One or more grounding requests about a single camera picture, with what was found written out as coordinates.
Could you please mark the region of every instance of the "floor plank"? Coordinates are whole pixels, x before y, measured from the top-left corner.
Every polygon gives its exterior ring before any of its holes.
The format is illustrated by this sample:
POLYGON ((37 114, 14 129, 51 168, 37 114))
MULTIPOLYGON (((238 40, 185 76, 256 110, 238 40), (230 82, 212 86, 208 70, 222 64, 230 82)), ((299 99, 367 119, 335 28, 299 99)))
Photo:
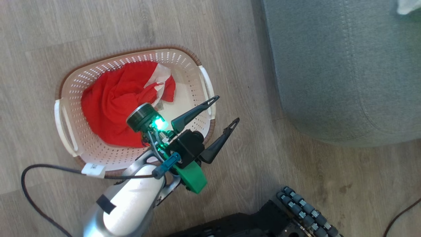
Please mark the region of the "floor plank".
MULTIPOLYGON (((0 0, 0 235, 60 236, 25 201, 29 164, 77 167, 53 120, 56 89, 72 69, 139 47, 181 44, 207 69, 217 104, 215 140, 230 140, 195 195, 177 189, 156 208, 147 236, 165 236, 224 215, 257 211, 283 185, 320 209, 345 236, 381 236, 421 196, 421 140, 380 148, 315 141, 282 114, 264 13, 257 0, 0 0)), ((78 236, 82 215, 110 184, 51 170, 29 173, 40 207, 78 236)), ((417 236, 420 206, 389 237, 417 236)))

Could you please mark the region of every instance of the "brown woven rim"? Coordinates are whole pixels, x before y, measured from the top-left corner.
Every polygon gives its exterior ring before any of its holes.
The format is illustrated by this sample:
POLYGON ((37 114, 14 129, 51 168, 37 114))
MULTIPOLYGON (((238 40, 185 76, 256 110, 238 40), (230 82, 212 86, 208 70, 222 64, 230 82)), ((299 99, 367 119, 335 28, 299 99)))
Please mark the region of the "brown woven rim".
MULTIPOLYGON (((159 46, 152 46, 152 47, 147 47, 147 48, 139 48, 139 49, 131 50, 131 51, 125 51, 123 53, 118 53, 118 54, 113 54, 113 55, 109 55, 109 56, 106 56, 106 57, 102 57, 100 59, 97 59, 97 60, 94 60, 94 61, 85 63, 85 64, 83 64, 83 65, 81 65, 81 66, 79 66, 79 67, 71 70, 68 74, 66 74, 66 76, 64 77, 64 79, 60 83, 60 85, 58 87, 58 90, 57 90, 57 93, 56 93, 56 99, 57 100, 58 99, 61 99, 61 91, 63 89, 63 85, 64 85, 66 79, 72 73, 74 73, 75 71, 79 70, 80 68, 89 66, 89 65, 91 65, 93 63, 101 62, 101 61, 104 61, 104 60, 107 60, 107 59, 111 59, 111 58, 122 56, 122 55, 126 55, 126 54, 133 54, 133 53, 150 51, 150 50, 158 50, 158 49, 176 49, 176 50, 180 50, 180 51, 184 52, 185 54, 187 54, 188 56, 190 56, 192 58, 192 60, 196 63, 197 66, 201 66, 202 65, 202 63, 200 62, 199 58, 197 57, 197 55, 195 53, 193 53, 191 50, 189 50, 188 48, 186 48, 184 46, 181 46, 181 45, 159 45, 159 46)), ((215 119, 212 119, 210 121, 210 126, 209 126, 208 134, 206 135, 203 144, 208 143, 208 141, 211 139, 211 136, 212 136, 213 131, 215 129, 215 124, 216 124, 215 119)), ((75 160, 76 160, 76 162, 81 167, 84 167, 86 165, 86 162, 84 162, 80 156, 75 157, 75 160)), ((112 175, 112 176, 120 176, 123 173, 124 170, 125 169, 106 171, 105 174, 106 175, 112 175)))

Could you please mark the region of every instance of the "blue connector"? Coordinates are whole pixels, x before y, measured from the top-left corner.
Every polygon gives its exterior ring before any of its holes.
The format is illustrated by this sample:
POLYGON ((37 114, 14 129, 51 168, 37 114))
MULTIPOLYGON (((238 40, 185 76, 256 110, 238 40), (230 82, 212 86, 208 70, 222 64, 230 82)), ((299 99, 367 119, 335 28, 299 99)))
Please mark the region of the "blue connector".
POLYGON ((156 167, 152 174, 155 175, 156 179, 162 178, 179 160, 181 160, 180 154, 174 152, 164 163, 156 167))

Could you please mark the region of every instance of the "plastic basket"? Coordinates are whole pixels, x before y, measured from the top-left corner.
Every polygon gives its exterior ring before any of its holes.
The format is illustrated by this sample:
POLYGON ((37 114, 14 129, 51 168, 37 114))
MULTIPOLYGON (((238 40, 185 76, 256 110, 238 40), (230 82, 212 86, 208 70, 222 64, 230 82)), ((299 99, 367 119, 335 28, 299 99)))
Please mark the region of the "plastic basket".
MULTIPOLYGON (((108 175, 118 175, 147 149, 119 147, 103 142, 91 131, 80 104, 83 91, 101 74, 139 61, 154 61, 171 69, 176 82, 174 102, 162 102, 159 111, 167 121, 214 96, 211 81, 200 60, 181 46, 131 51, 74 69, 63 80, 54 115, 62 143, 82 167, 86 163, 102 164, 106 165, 108 175)), ((213 105, 190 122, 186 129, 200 131, 206 143, 215 127, 215 112, 213 105)))

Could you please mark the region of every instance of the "red and white cloth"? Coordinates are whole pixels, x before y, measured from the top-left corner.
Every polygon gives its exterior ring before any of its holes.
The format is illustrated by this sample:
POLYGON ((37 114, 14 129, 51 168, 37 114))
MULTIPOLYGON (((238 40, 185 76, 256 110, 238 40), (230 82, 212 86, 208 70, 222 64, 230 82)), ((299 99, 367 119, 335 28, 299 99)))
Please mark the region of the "red and white cloth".
POLYGON ((126 124, 140 105, 160 100, 173 102, 176 83, 169 68, 146 61, 127 63, 102 74, 82 94, 82 111, 92 131, 104 142, 125 147, 144 147, 141 133, 126 124))

